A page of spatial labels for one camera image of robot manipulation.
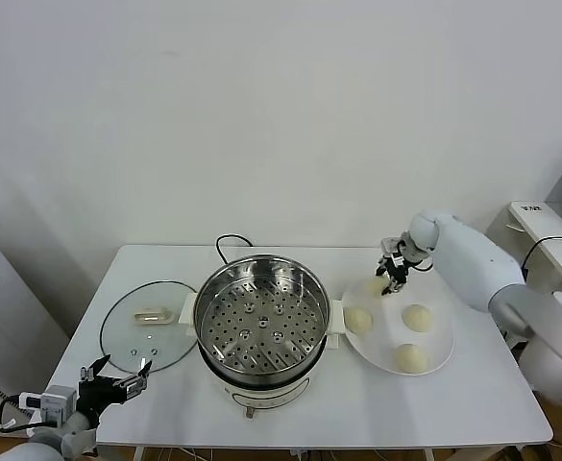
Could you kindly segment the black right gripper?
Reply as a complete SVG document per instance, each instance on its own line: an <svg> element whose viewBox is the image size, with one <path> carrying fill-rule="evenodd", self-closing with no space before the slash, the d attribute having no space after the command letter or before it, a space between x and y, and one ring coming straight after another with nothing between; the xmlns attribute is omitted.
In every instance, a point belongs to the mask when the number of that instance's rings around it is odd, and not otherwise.
<svg viewBox="0 0 562 461"><path fill-rule="evenodd" d="M408 271L409 268L406 266L406 260L400 253L383 256L378 261L375 272L377 277L382 277L386 273L389 277L381 290L381 295L386 296L400 292L407 282Z"/></svg>

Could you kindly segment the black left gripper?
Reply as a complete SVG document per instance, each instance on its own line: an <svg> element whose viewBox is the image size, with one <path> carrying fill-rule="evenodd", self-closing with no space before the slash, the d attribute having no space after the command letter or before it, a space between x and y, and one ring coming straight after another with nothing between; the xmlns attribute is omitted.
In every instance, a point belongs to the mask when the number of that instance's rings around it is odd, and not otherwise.
<svg viewBox="0 0 562 461"><path fill-rule="evenodd" d="M100 417L111 404L122 404L147 389L153 361L149 360L134 375L122 379L101 375L110 361L106 354L90 366L81 368L76 411L85 416L90 426L98 426Z"/></svg>

